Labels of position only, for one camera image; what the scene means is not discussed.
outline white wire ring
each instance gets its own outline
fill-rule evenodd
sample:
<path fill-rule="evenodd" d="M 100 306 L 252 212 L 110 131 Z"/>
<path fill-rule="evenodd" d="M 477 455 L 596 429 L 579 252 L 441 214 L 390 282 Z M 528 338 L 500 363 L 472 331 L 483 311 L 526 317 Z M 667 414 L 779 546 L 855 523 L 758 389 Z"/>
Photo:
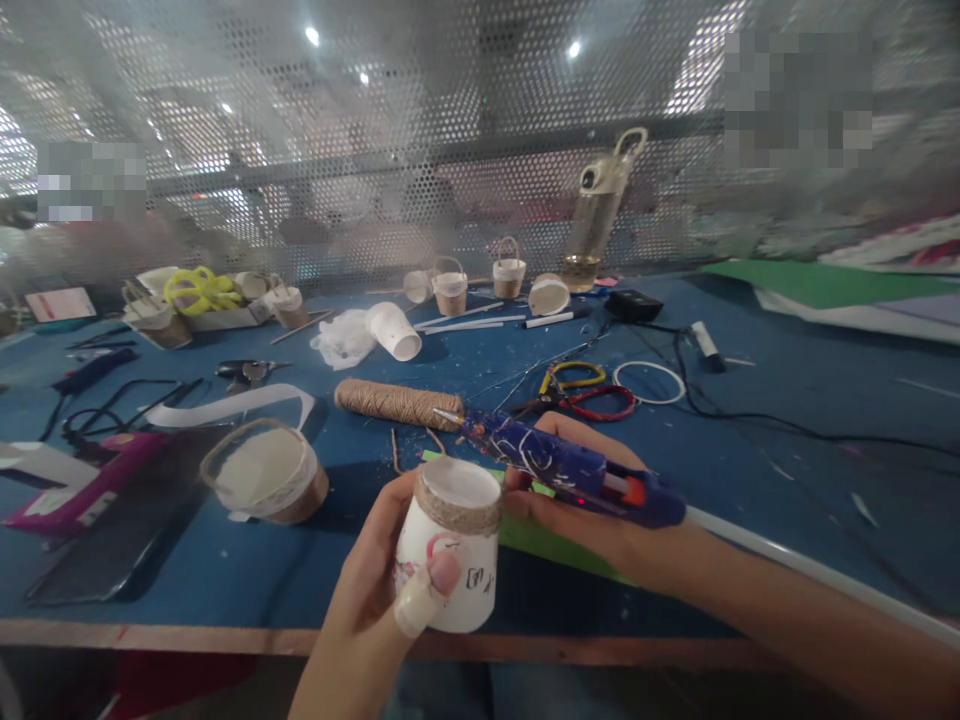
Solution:
<path fill-rule="evenodd" d="M 623 370 L 625 367 L 630 367 L 631 365 L 643 365 L 644 367 L 652 367 L 652 368 L 656 368 L 657 370 L 663 370 L 663 372 L 665 372 L 667 375 L 669 375 L 674 380 L 676 380 L 677 385 L 680 386 L 680 392 L 677 394 L 677 396 L 672 397 L 669 400 L 647 400 L 646 398 L 642 398 L 636 393 L 633 393 L 633 397 L 635 397 L 637 402 L 640 403 L 641 405 L 643 403 L 647 403 L 648 405 L 670 405 L 671 403 L 675 403 L 677 400 L 680 400 L 684 395 L 687 394 L 687 386 L 684 384 L 683 379 L 679 375 L 677 375 L 673 370 L 671 370 L 670 368 L 665 368 L 663 365 L 657 365 L 656 363 L 649 363 L 643 360 L 632 360 L 631 362 L 620 365 L 616 370 L 614 370 L 613 371 L 614 385 L 619 385 L 620 387 L 623 387 L 623 383 L 620 382 L 620 371 Z"/>

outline hot glue gun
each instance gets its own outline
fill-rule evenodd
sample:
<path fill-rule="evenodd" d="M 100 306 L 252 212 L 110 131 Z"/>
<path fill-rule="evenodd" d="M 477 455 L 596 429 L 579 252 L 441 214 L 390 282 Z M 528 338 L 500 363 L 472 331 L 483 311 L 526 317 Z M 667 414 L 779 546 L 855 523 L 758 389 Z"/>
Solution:
<path fill-rule="evenodd" d="M 556 499 L 650 529 L 683 522 L 684 499 L 648 470 L 632 470 L 593 450 L 537 430 L 502 412 L 434 408 L 460 426 L 461 434 L 493 460 L 529 473 Z"/>

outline wooden table edge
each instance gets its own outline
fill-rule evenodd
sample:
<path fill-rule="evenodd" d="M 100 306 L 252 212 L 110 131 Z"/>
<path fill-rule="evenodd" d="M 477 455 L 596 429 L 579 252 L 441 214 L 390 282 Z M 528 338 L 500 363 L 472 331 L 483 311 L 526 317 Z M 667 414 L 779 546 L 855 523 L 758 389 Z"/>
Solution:
<path fill-rule="evenodd" d="M 307 656 L 317 632 L 307 628 L 107 625 L 11 618 L 0 620 L 0 646 Z M 410 657 L 423 661 L 672 666 L 690 670 L 779 670 L 783 667 L 756 643 L 742 638 L 576 638 L 427 633 L 417 641 Z"/>

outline plastic bag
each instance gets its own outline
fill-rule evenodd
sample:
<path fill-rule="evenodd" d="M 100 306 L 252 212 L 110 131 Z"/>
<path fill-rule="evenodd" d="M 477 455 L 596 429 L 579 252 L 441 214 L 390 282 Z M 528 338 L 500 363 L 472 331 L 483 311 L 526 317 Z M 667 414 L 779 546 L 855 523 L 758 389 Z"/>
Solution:
<path fill-rule="evenodd" d="M 377 346 L 366 320 L 366 310 L 347 310 L 331 322 L 321 322 L 320 334 L 310 341 L 310 347 L 319 350 L 334 370 L 356 367 Z"/>

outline perforated metal mesh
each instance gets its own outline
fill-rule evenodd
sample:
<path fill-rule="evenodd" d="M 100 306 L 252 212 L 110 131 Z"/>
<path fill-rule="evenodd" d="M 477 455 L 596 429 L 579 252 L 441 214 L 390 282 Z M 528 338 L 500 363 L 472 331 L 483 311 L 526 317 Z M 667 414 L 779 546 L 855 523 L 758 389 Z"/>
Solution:
<path fill-rule="evenodd" d="M 160 265 L 396 285 L 501 236 L 559 266 L 580 170 L 646 125 L 604 267 L 808 256 L 955 209 L 953 2 L 31 0 L 0 7 L 0 191 L 43 142 L 142 143 L 141 224 L 0 228 L 19 289 Z M 853 33 L 874 67 L 863 167 L 724 157 L 728 33 Z"/>

